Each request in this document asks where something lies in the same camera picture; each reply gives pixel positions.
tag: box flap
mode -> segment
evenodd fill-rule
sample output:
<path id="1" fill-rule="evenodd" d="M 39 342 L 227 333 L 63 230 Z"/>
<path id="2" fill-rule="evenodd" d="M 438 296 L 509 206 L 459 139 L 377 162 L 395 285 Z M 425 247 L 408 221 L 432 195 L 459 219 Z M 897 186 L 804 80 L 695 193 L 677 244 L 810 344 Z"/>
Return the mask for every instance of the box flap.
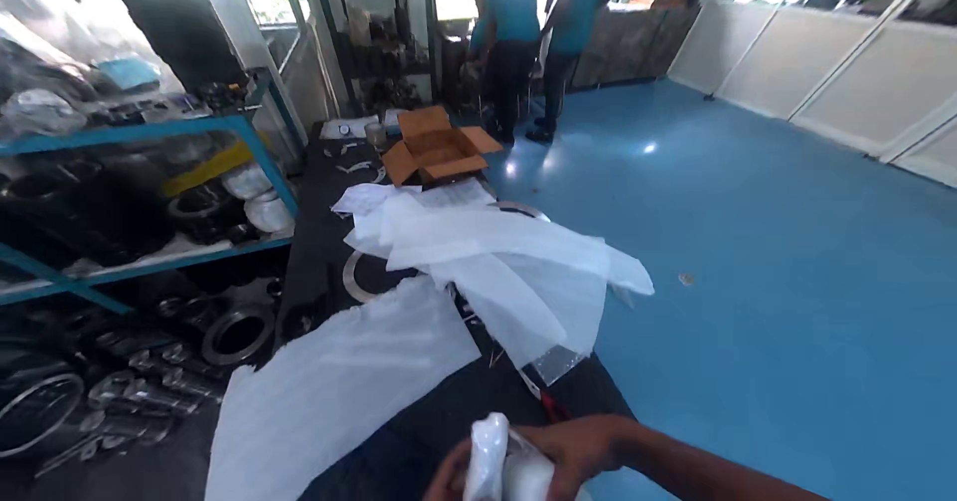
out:
<path id="1" fill-rule="evenodd" d="M 472 157 L 466 157 L 458 161 L 424 167 L 424 171 L 430 177 L 438 179 L 463 172 L 481 170 L 485 167 L 488 167 L 488 163 L 485 162 L 485 159 L 482 159 L 480 155 L 473 155 Z"/>
<path id="2" fill-rule="evenodd" d="M 404 142 L 399 142 L 392 147 L 391 150 L 386 152 L 382 156 L 382 164 L 386 167 L 386 172 L 389 173 L 389 179 L 392 180 L 392 184 L 396 187 L 402 185 L 404 181 L 409 179 L 416 170 L 418 170 L 418 165 L 415 164 L 415 158 L 413 154 L 409 152 L 409 149 L 406 148 Z"/>
<path id="3" fill-rule="evenodd" d="M 476 147 L 479 153 L 500 152 L 502 150 L 501 144 L 489 136 L 483 128 L 461 128 L 459 130 L 468 137 L 469 142 Z"/>
<path id="4" fill-rule="evenodd" d="M 451 128 L 449 115 L 439 105 L 399 114 L 399 129 L 402 130 L 402 138 Z"/>

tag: white bundle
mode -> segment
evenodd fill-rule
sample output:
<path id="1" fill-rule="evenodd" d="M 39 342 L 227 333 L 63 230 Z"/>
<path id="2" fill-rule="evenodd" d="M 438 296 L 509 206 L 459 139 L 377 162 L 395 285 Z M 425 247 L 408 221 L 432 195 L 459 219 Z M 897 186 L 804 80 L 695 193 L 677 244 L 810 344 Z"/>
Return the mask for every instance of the white bundle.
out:
<path id="1" fill-rule="evenodd" d="M 548 372 L 536 362 L 548 384 L 591 354 L 608 284 L 654 293 L 635 258 L 601 238 L 490 207 L 494 199 L 474 179 L 419 193 L 395 189 L 379 200 L 353 215 L 345 242 L 387 260 L 389 270 L 415 267 L 439 286 L 456 283 L 516 367 L 557 356 L 562 364 Z"/>

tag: blue metal shelf frame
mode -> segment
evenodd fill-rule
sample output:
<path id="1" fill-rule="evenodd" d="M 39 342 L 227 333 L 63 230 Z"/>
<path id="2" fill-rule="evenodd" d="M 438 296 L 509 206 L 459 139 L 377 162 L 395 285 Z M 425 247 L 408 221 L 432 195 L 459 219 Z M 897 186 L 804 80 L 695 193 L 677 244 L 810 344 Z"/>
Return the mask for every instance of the blue metal shelf frame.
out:
<path id="1" fill-rule="evenodd" d="M 292 115 L 289 109 L 282 101 L 279 88 L 274 84 L 268 73 L 260 73 L 260 78 L 255 90 L 250 96 L 250 102 L 253 108 L 256 108 L 265 92 L 268 91 L 279 109 L 282 122 L 289 130 L 293 141 L 303 149 L 303 141 L 299 136 L 299 131 L 293 123 Z M 130 142 L 136 140 L 164 138 L 174 135 L 199 134 L 208 131 L 231 131 L 246 143 L 249 151 L 253 154 L 257 164 L 259 164 L 273 184 L 277 194 L 286 205 L 289 213 L 293 217 L 299 212 L 299 204 L 289 184 L 286 183 L 280 168 L 276 165 L 272 155 L 270 155 L 266 144 L 253 128 L 251 124 L 251 114 L 247 118 L 244 115 L 224 116 L 219 118 L 200 118 L 196 120 L 176 120 L 171 122 L 162 122 L 159 124 L 143 124 L 140 126 L 128 126 L 123 128 L 102 128 L 89 131 L 81 131 L 74 135 L 65 137 L 33 136 L 29 138 L 17 139 L 0 143 L 0 157 L 18 155 L 22 153 L 51 152 L 54 150 L 65 150 L 70 148 L 84 148 L 89 146 L 98 146 L 100 144 L 114 144 Z M 96 285 L 113 283 L 125 279 L 132 279 L 150 273 L 167 271 L 177 267 L 185 267 L 197 263 L 211 262 L 242 254 L 248 254 L 259 250 L 279 247 L 289 244 L 291 238 L 272 238 L 236 245 L 233 248 L 205 253 L 196 256 L 185 256 L 172 261 L 158 262 L 151 265 L 141 265 L 130 267 L 119 271 L 93 275 L 90 277 L 73 278 L 56 271 L 41 262 L 38 262 L 29 256 L 0 243 L 0 262 L 6 262 L 31 275 L 34 275 L 42 281 L 49 284 L 37 283 L 35 287 L 26 287 L 25 289 L 4 293 L 0 290 L 0 305 L 18 303 L 29 299 L 45 297 L 61 292 L 69 292 L 87 299 L 109 311 L 125 314 L 132 309 L 115 299 L 112 299 L 101 292 L 93 289 Z"/>

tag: hand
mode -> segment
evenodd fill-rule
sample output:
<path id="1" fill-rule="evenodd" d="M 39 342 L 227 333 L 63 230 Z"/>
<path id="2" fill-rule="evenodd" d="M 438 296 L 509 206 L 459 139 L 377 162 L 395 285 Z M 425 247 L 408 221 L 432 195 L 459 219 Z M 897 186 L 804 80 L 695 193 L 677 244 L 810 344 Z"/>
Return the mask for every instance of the hand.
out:
<path id="1" fill-rule="evenodd" d="M 465 490 L 465 473 L 469 469 L 472 456 L 472 440 L 465 439 L 438 466 L 429 489 L 422 501 L 462 501 Z"/>
<path id="2" fill-rule="evenodd" d="M 578 489 L 602 471 L 615 471 L 617 432 L 627 419 L 596 415 L 544 428 L 517 426 L 516 430 L 555 462 L 547 501 L 573 501 Z"/>

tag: white wall panel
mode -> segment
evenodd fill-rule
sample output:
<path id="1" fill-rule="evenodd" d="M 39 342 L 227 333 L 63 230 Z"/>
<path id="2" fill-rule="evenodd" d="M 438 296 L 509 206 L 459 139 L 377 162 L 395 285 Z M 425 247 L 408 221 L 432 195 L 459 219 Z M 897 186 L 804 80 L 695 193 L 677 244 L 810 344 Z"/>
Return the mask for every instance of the white wall panel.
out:
<path id="1" fill-rule="evenodd" d="M 893 21 L 793 119 L 879 155 L 957 89 L 957 30 Z"/>
<path id="2" fill-rule="evenodd" d="M 707 3 L 668 76 L 704 93 L 718 90 L 773 13 L 773 5 Z"/>
<path id="3" fill-rule="evenodd" d="M 724 82 L 718 97 L 787 118 L 875 24 L 875 19 L 784 7 Z"/>
<path id="4" fill-rule="evenodd" d="M 951 121 L 937 136 L 892 162 L 899 167 L 957 187 L 957 121 Z"/>

